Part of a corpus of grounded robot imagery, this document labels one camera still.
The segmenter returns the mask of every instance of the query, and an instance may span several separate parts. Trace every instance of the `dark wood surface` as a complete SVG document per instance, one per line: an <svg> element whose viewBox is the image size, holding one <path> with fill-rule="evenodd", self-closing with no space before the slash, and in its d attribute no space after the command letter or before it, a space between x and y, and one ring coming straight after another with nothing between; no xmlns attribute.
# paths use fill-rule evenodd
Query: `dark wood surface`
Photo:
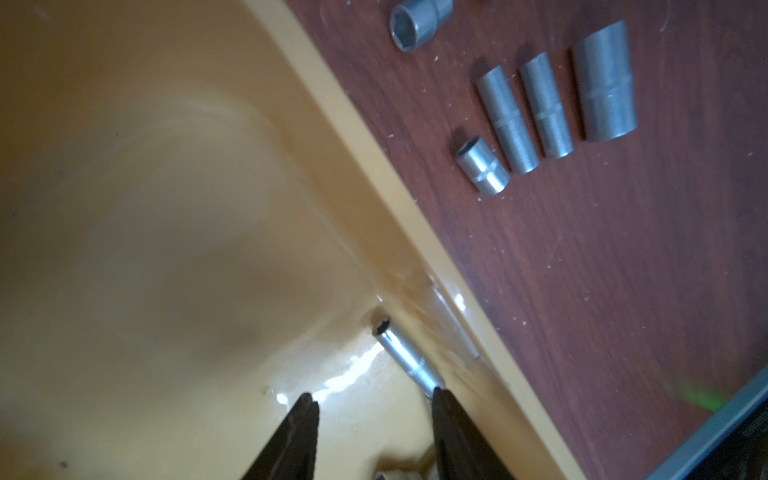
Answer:
<svg viewBox="0 0 768 480"><path fill-rule="evenodd" d="M589 478L643 478L707 419L675 384L731 395L768 362L768 2L455 0L414 55L396 0L288 3ZM640 127L589 144L567 49L620 19ZM501 64L523 104L540 51L575 151L479 201L452 156L498 148L472 81Z"/></svg>

